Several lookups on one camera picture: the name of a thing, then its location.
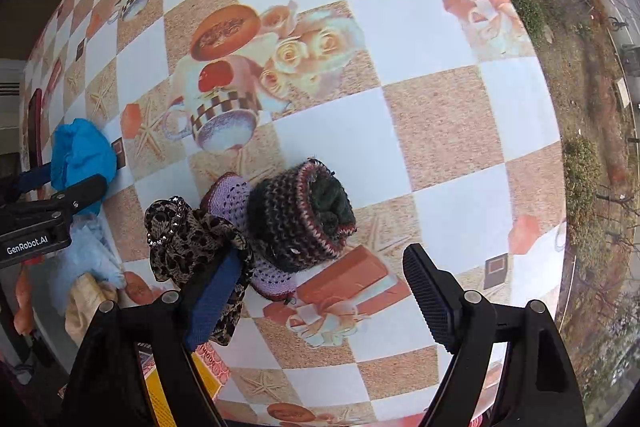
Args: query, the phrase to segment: leopard print scarf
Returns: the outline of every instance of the leopard print scarf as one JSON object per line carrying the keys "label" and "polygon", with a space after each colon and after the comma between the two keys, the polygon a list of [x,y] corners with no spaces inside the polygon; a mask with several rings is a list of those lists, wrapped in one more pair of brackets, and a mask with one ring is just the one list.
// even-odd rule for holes
{"label": "leopard print scarf", "polygon": [[180,288],[229,245],[239,251],[240,279],[210,335],[212,341],[226,346],[236,329],[244,291],[254,273],[252,245],[226,219],[191,208],[179,197],[152,203],[145,213],[145,228],[156,280],[172,279]]}

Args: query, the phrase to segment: clothing pile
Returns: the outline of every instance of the clothing pile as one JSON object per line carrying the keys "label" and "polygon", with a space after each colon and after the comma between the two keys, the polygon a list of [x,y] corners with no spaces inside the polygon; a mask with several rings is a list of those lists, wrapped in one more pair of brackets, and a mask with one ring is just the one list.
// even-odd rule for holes
{"label": "clothing pile", "polygon": [[294,274],[337,259],[356,232],[356,219],[334,172],[310,158],[253,188],[227,172],[200,208],[179,197],[156,201],[145,213],[145,226],[151,269],[159,282],[172,279],[183,287],[217,255],[235,249],[238,273],[225,276],[221,267],[216,274],[216,285],[220,278],[232,278],[232,290],[210,328],[210,339],[226,346],[249,284],[271,301],[290,298],[296,290]]}

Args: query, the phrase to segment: yellow box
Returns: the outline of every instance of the yellow box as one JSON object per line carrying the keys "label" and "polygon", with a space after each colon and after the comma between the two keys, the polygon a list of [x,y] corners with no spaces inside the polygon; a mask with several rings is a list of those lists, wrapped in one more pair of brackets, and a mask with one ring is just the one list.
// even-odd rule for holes
{"label": "yellow box", "polygon": [[[198,346],[198,349],[191,353],[191,358],[210,399],[216,399],[220,389],[229,379],[229,370],[225,363],[222,362],[211,343]],[[149,393],[159,427],[177,427],[164,397],[154,357],[149,358],[144,363],[142,372],[145,376],[146,390]]]}

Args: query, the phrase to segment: starfish print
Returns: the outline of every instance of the starfish print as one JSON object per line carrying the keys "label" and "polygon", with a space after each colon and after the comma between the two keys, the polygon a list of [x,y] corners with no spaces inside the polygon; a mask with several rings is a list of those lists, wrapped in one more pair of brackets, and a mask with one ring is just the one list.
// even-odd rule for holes
{"label": "starfish print", "polygon": [[73,94],[78,94],[78,74],[70,74],[66,78],[66,83],[69,85]]}
{"label": "starfish print", "polygon": [[116,79],[112,77],[107,81],[107,83],[105,83],[104,81],[100,82],[100,87],[98,88],[98,92],[92,92],[89,95],[89,98],[92,100],[92,102],[95,103],[94,112],[91,115],[92,118],[96,115],[98,111],[100,111],[102,113],[102,117],[105,120],[108,119],[109,111],[107,110],[107,106],[105,105],[104,99],[106,98],[107,94],[111,90],[111,86],[113,86],[115,81]]}
{"label": "starfish print", "polygon": [[244,149],[240,149],[238,153],[236,153],[236,156],[232,160],[232,164],[229,168],[223,167],[222,169],[216,169],[210,168],[207,165],[206,167],[202,168],[200,172],[209,179],[210,183],[215,183],[216,181],[218,181],[218,178],[222,176],[222,174],[231,171],[238,176],[242,176],[242,178],[244,178],[245,181],[247,181],[249,184],[252,184],[256,180],[261,179],[268,174],[271,174],[271,172],[273,172],[274,170],[273,167],[265,167],[263,169],[249,171],[246,166],[247,160],[247,155],[245,154]]}
{"label": "starfish print", "polygon": [[268,396],[272,397],[274,400],[278,402],[282,401],[281,397],[279,397],[275,393],[275,389],[279,389],[281,387],[286,387],[286,384],[283,383],[272,383],[270,382],[270,378],[264,372],[260,373],[258,380],[252,380],[251,378],[241,377],[246,383],[248,383],[253,388],[249,393],[251,396],[255,396],[256,394],[264,393]]}
{"label": "starfish print", "polygon": [[351,408],[351,405],[345,407],[344,410],[335,417],[335,423],[343,425],[350,425],[354,422],[359,422],[360,420],[360,418],[353,416],[353,409]]}
{"label": "starfish print", "polygon": [[373,221],[371,224],[371,230],[367,234],[366,241],[363,243],[362,241],[358,241],[357,239],[347,239],[347,245],[352,248],[355,248],[359,245],[363,245],[363,247],[367,247],[372,252],[377,252],[382,255],[386,255],[390,250],[393,250],[398,245],[401,245],[405,241],[411,239],[411,236],[404,235],[402,237],[395,237],[386,243],[380,242],[380,216],[378,214],[374,214]]}
{"label": "starfish print", "polygon": [[161,121],[162,115],[152,119],[151,97],[148,97],[148,99],[146,99],[144,120],[140,124],[140,129],[138,130],[138,133],[140,133],[140,142],[136,148],[136,158],[140,156],[146,144],[149,144],[150,149],[156,153],[156,156],[160,159],[164,158],[160,146],[158,145],[158,137],[156,137],[156,127],[160,125]]}

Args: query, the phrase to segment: beige cloth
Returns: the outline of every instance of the beige cloth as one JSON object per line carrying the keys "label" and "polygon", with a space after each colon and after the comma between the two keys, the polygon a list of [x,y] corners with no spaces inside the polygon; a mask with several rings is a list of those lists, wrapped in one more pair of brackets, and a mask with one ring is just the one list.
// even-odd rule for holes
{"label": "beige cloth", "polygon": [[69,292],[69,304],[65,312],[65,330],[80,346],[100,303],[118,300],[116,288],[108,282],[98,283],[90,273],[84,273]]}

